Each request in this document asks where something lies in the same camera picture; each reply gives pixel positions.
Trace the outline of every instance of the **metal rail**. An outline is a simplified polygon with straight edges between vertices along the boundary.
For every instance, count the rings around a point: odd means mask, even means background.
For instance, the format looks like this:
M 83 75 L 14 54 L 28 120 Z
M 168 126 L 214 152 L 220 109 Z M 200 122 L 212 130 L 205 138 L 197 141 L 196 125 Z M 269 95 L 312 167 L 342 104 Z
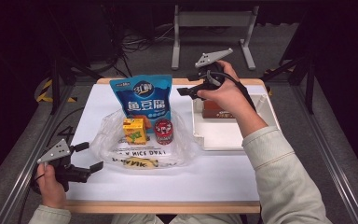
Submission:
M 318 121 L 314 116 L 312 116 L 306 105 L 304 104 L 305 95 L 299 86 L 292 86 L 293 93 L 295 94 L 296 99 L 300 102 L 301 109 L 307 117 L 307 122 L 313 131 L 316 140 L 319 144 L 319 150 L 324 159 L 324 163 L 327 166 L 327 169 L 330 172 L 330 175 L 333 178 L 334 183 L 336 184 L 338 193 L 341 195 L 342 201 L 344 202 L 347 210 L 351 216 L 353 223 L 358 223 L 358 202 L 356 201 L 355 195 L 352 192 L 351 185 L 348 181 L 348 178 L 345 176 L 345 173 L 339 166 L 337 160 L 335 159 L 330 146 L 327 143 L 327 140 L 324 138 L 324 133 L 322 132 L 321 127 L 319 126 Z
M 72 92 L 72 86 L 65 86 L 62 88 L 62 98 L 61 102 L 65 102 L 65 100 L 70 96 Z M 54 125 L 57 123 L 57 119 L 62 112 L 64 104 L 61 104 L 55 115 L 50 115 L 48 118 L 45 127 L 40 134 L 34 150 L 31 152 L 28 161 L 25 163 L 22 171 L 20 172 L 19 178 L 13 186 L 12 191 L 10 192 L 7 200 L 0 211 L 0 224 L 8 223 L 10 221 L 11 216 L 13 215 L 17 205 L 19 204 L 24 192 L 26 191 L 29 182 L 31 180 L 32 171 L 34 169 L 34 165 L 43 149 L 46 147 L 46 143 L 48 141 L 48 137 L 51 135 L 52 130 L 54 129 Z

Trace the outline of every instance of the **white tabletop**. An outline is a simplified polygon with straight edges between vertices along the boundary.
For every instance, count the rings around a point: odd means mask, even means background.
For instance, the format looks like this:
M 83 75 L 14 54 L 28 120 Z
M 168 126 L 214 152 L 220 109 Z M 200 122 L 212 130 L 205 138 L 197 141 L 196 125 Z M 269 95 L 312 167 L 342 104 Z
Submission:
M 192 132 L 192 101 L 180 96 L 172 86 L 171 107 L 186 121 Z M 262 86 L 247 86 L 250 94 L 262 92 Z M 102 119 L 121 108 L 110 85 L 95 84 L 76 129 L 72 146 L 92 141 Z M 98 162 L 90 152 L 75 152 L 72 164 L 88 168 Z M 243 151 L 201 151 L 185 167 L 155 170 L 131 170 L 105 163 L 87 183 L 70 182 L 67 199 L 72 202 L 139 203 L 226 203 L 258 202 L 255 171 Z

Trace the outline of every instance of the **yellow juice box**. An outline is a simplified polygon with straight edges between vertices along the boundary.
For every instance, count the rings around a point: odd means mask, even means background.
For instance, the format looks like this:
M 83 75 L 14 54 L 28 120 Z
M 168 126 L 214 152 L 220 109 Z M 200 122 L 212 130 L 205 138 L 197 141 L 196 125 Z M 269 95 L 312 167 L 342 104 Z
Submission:
M 123 130 L 128 144 L 145 145 L 147 141 L 145 122 L 143 119 L 124 119 Z

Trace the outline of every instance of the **red and white can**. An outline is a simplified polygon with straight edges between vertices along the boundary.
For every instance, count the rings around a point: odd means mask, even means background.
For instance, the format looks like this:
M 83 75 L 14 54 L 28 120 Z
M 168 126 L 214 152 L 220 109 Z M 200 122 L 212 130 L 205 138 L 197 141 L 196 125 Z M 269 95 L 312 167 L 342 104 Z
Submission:
M 168 119 L 159 119 L 155 123 L 156 141 L 168 145 L 173 140 L 173 126 Z

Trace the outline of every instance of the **metal bracket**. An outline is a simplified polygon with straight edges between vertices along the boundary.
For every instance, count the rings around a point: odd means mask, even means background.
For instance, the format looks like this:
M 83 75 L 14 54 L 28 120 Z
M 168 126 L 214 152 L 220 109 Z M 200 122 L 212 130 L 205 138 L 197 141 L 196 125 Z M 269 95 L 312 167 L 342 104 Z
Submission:
M 62 157 L 70 156 L 72 154 L 65 140 L 62 139 L 56 145 L 54 145 L 47 153 L 45 153 L 37 163 L 40 164 L 46 161 L 54 161 Z
M 232 49 L 226 49 L 212 53 L 202 53 L 202 56 L 200 57 L 199 61 L 196 62 L 196 68 L 200 68 L 202 66 L 214 63 L 217 60 L 228 56 L 228 54 L 232 53 L 232 51 Z

